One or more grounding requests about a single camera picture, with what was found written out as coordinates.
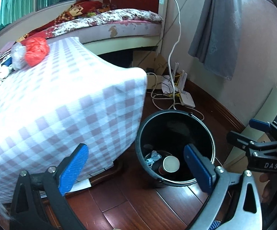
white paper cup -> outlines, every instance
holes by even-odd
[[[179,159],[175,156],[167,156],[164,158],[162,165],[159,167],[159,173],[166,175],[167,173],[174,173],[180,168]]]

baseboard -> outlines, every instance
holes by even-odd
[[[203,103],[205,109],[227,130],[241,133],[245,129],[245,126],[227,108],[195,83],[187,80],[184,90],[191,94],[194,101],[199,97],[199,103]]]

trash can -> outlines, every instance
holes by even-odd
[[[141,125],[135,140],[137,157],[144,170],[153,177],[155,186],[188,186],[196,179],[183,158],[184,147],[192,143],[203,156],[215,161],[215,142],[206,125],[191,113],[179,110],[163,110],[150,115]],[[146,164],[151,152],[157,151],[162,158]],[[161,175],[158,171],[167,156],[179,159],[180,167],[174,173]]]

white wall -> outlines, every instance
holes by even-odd
[[[277,85],[277,8],[267,0],[242,0],[242,34],[237,65],[232,81],[207,70],[188,55],[204,0],[188,0],[181,11],[182,37],[172,55],[189,79],[211,94],[244,125],[255,116],[272,87]],[[180,6],[184,0],[178,0]],[[177,14],[169,0],[166,27]],[[168,57],[178,36],[176,21],[164,38],[162,54]]]
[[[30,32],[31,30],[36,29],[57,18],[64,10],[68,9],[71,4],[73,4],[73,1],[43,9],[34,13],[26,20],[14,25],[0,36],[0,49],[8,41],[16,41],[19,37]]]

screw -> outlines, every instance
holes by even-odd
[[[252,176],[252,173],[251,173],[251,171],[250,170],[245,170],[244,171],[244,174],[246,175],[246,176]]]
[[[21,171],[20,176],[26,176],[26,175],[27,175],[27,171],[26,170]]]
[[[216,167],[216,170],[219,172],[219,173],[224,173],[225,169],[222,167],[222,166],[217,166]]]
[[[57,168],[55,166],[51,166],[48,168],[49,173],[54,173],[56,170],[57,170]]]

